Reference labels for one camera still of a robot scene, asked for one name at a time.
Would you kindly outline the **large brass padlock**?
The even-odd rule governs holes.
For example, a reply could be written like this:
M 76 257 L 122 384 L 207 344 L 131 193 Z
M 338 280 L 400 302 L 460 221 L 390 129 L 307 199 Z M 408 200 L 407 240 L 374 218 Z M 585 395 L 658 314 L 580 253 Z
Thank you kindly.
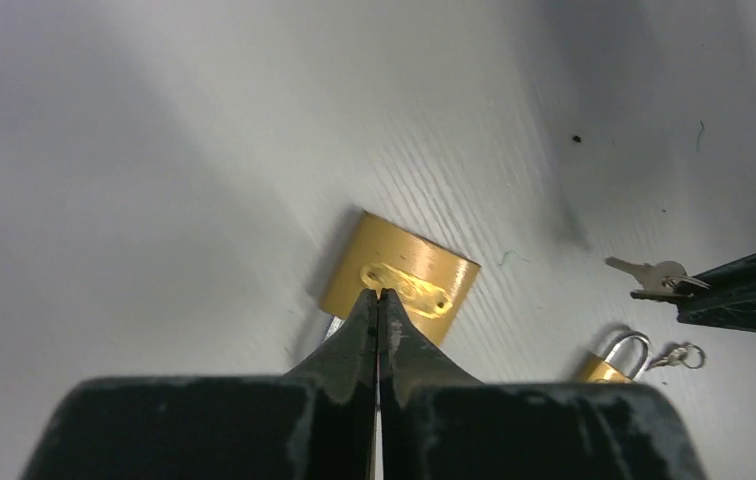
M 319 305 L 344 320 L 361 291 L 394 290 L 413 325 L 443 343 L 481 266 L 370 212 L 362 212 Z

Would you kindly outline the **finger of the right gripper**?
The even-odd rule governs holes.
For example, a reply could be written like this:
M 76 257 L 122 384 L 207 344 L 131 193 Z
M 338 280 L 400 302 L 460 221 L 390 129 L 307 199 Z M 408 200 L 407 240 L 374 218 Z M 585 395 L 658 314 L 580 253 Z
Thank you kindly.
M 756 333 L 756 253 L 696 276 L 702 289 L 683 283 L 675 291 L 682 324 Z

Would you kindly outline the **silver keys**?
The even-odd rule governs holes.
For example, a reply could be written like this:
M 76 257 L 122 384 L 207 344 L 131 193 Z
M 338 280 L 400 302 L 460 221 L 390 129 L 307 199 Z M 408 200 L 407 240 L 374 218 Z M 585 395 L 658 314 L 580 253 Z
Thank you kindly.
M 631 275 L 640 288 L 630 292 L 635 300 L 676 303 L 692 298 L 693 293 L 677 293 L 679 284 L 688 284 L 699 289 L 708 290 L 710 285 L 687 274 L 682 264 L 676 261 L 661 261 L 655 264 L 632 263 L 617 257 L 607 257 L 604 263 L 616 270 Z

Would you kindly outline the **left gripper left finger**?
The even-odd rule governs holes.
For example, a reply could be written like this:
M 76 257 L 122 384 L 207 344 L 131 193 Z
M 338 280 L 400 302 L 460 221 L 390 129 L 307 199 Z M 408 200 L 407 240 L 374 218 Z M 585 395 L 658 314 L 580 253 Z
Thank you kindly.
M 369 479 L 378 297 L 282 375 L 84 381 L 52 413 L 26 479 Z

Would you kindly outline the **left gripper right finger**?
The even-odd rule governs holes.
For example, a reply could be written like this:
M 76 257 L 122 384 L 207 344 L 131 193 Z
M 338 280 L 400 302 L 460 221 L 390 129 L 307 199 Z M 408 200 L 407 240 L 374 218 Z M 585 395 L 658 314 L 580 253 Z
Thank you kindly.
M 488 384 L 377 301 L 388 479 L 702 479 L 687 429 L 642 384 Z

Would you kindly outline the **small brass padlock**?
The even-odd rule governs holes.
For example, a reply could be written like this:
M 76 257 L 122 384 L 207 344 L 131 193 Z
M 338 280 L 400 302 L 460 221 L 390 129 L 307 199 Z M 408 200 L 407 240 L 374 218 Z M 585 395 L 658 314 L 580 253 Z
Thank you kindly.
M 637 347 L 637 362 L 628 368 L 617 363 L 617 357 L 628 345 Z M 601 354 L 590 354 L 579 369 L 575 379 L 585 383 L 632 383 L 648 370 L 653 356 L 649 337 L 639 331 L 629 330 L 617 336 Z

